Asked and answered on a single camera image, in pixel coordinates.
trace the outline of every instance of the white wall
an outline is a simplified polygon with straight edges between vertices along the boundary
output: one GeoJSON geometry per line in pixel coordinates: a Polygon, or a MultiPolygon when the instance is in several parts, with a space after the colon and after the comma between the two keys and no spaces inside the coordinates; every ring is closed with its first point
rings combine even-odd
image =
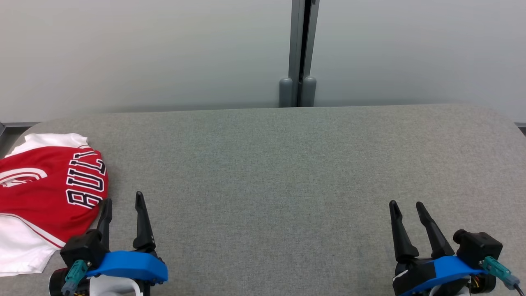
{"type": "Polygon", "coordinates": [[[0,122],[275,107],[291,0],[2,0],[0,122]]]}
{"type": "Polygon", "coordinates": [[[319,0],[315,106],[471,102],[526,122],[523,0],[319,0]]]}

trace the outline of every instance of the red and white shirt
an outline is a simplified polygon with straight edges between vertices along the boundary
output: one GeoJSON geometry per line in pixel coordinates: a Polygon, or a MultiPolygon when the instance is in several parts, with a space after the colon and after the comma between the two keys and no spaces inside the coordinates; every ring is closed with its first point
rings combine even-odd
{"type": "Polygon", "coordinates": [[[0,277],[42,272],[107,196],[101,154],[79,134],[29,134],[0,160],[0,277]]]}

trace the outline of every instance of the green cable connector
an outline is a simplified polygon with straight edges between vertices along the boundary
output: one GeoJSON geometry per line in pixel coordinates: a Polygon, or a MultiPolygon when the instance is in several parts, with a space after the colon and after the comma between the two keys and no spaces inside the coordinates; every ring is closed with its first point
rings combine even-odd
{"type": "Polygon", "coordinates": [[[69,269],[66,278],[66,283],[62,286],[61,292],[64,296],[73,296],[77,290],[78,284],[86,276],[88,272],[88,265],[84,260],[77,260],[69,269]]]}
{"type": "Polygon", "coordinates": [[[489,274],[501,280],[509,290],[514,290],[514,285],[519,285],[521,282],[517,277],[511,275],[509,269],[491,256],[484,258],[484,261],[482,261],[482,268],[484,268],[489,274]]]}

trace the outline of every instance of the wire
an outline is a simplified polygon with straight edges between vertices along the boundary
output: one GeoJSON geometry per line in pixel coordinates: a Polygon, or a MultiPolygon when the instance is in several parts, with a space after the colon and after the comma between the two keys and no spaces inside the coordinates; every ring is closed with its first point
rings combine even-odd
{"type": "Polygon", "coordinates": [[[522,292],[522,290],[521,290],[521,288],[519,288],[518,284],[513,285],[513,287],[515,288],[515,290],[517,290],[517,292],[519,293],[520,296],[524,296],[524,292],[522,292]]]}

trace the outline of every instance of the gray fabric surface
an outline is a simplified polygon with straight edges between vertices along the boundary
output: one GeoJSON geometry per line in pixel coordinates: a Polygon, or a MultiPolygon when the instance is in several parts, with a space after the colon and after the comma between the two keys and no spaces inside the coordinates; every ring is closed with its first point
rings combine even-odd
{"type": "MultiPolygon", "coordinates": [[[[421,255],[431,247],[417,201],[455,250],[459,228],[500,240],[501,262],[526,281],[526,139],[484,108],[103,114],[27,133],[70,132],[106,162],[112,250],[132,249],[144,193],[170,273],[153,296],[394,295],[392,199],[421,255]]],[[[0,294],[45,295],[61,267],[56,253],[43,274],[0,278],[0,294]]]]}

